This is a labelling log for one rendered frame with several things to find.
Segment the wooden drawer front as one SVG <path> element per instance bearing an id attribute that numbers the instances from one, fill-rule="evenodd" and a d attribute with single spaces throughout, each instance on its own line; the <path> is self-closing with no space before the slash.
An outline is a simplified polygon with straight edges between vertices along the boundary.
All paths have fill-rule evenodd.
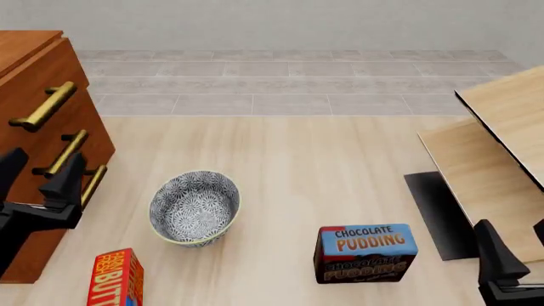
<path id="1" fill-rule="evenodd" d="M 87 204 L 115 147 L 102 122 L 24 133 L 16 147 L 25 152 L 27 162 L 7 195 L 5 207 L 12 218 L 0 235 L 0 283 L 32 284 L 84 210 L 61 208 L 64 201 L 48 199 L 39 189 L 53 185 Z"/>
<path id="2" fill-rule="evenodd" d="M 68 142 L 61 140 L 62 134 L 74 134 L 81 129 L 88 131 L 88 139 L 78 152 L 87 160 L 86 170 L 95 170 L 106 165 L 115 152 L 93 101 L 87 91 L 76 91 L 68 101 L 43 125 L 38 132 L 27 132 L 22 127 L 10 127 L 12 117 L 25 116 L 27 111 L 15 106 L 0 107 L 0 156 L 15 147 L 22 148 L 29 156 L 24 170 L 12 185 L 7 201 L 18 203 L 43 203 L 38 188 L 47 183 L 42 175 L 33 175 L 34 167 L 48 167 Z"/>
<path id="3" fill-rule="evenodd" d="M 66 82 L 74 82 L 77 91 L 86 91 L 88 86 L 71 44 L 63 38 L 0 77 L 0 107 L 15 106 L 27 111 L 25 116 L 12 118 L 29 116 L 48 98 L 46 88 L 59 87 Z"/>

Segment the chocolate pudding box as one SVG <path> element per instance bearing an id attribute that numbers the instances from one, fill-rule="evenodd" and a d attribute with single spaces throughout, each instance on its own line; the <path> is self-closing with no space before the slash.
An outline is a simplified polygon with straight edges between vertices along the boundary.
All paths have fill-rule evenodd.
<path id="1" fill-rule="evenodd" d="M 398 282 L 418 253 L 408 224 L 323 226 L 314 250 L 318 283 Z"/>

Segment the pale wooden board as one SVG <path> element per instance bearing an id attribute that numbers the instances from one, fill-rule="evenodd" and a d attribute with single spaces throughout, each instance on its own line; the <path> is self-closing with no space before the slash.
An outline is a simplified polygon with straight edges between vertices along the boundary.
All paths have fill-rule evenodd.
<path id="1" fill-rule="evenodd" d="M 544 65 L 455 96 L 544 192 Z"/>
<path id="2" fill-rule="evenodd" d="M 474 119 L 419 132 L 470 224 L 490 221 L 522 262 L 544 262 L 534 226 L 544 219 L 542 192 Z"/>

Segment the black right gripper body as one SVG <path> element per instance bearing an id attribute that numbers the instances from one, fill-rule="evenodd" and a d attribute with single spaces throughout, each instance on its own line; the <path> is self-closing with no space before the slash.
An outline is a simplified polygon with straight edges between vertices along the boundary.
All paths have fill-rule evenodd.
<path id="1" fill-rule="evenodd" d="M 518 280 L 478 279 L 485 306 L 544 306 L 544 284 L 520 284 Z"/>

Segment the wooden cabinet with drawers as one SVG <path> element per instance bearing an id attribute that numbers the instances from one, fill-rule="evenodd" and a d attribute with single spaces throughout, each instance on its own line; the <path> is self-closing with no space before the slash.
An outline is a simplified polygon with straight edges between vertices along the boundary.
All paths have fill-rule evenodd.
<path id="1" fill-rule="evenodd" d="M 63 38 L 61 31 L 0 31 L 0 77 Z"/>

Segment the black white patterned bowl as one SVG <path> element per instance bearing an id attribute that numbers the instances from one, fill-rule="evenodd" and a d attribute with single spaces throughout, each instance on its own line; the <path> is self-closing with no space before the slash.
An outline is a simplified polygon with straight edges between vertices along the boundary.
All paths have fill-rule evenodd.
<path id="1" fill-rule="evenodd" d="M 241 206 L 235 183 L 207 170 L 182 173 L 154 194 L 149 208 L 152 229 L 165 241 L 199 248 L 221 239 Z"/>

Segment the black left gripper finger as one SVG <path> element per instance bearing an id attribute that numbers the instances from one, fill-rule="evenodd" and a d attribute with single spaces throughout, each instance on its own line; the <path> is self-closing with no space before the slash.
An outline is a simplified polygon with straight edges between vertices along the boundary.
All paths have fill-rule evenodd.
<path id="1" fill-rule="evenodd" d="M 81 206 L 82 175 L 85 157 L 77 152 L 60 173 L 55 174 L 38 190 L 44 197 L 43 205 L 51 210 L 63 210 L 68 206 Z"/>
<path id="2" fill-rule="evenodd" d="M 6 201 L 10 188 L 28 162 L 28 155 L 20 147 L 0 157 L 0 204 Z"/>

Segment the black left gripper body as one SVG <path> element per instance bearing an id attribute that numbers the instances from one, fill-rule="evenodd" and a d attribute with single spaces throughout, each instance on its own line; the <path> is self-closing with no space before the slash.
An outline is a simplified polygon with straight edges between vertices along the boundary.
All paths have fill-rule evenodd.
<path id="1" fill-rule="evenodd" d="M 67 204 L 62 209 L 38 208 L 4 202 L 0 210 L 0 277 L 26 242 L 30 234 L 47 230 L 75 229 L 81 216 L 80 204 Z"/>

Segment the red butter box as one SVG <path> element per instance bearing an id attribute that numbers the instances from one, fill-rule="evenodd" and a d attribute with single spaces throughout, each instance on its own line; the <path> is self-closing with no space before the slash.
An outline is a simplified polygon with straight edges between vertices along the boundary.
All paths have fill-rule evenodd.
<path id="1" fill-rule="evenodd" d="M 144 269 L 132 248 L 94 260 L 87 306 L 143 306 Z"/>

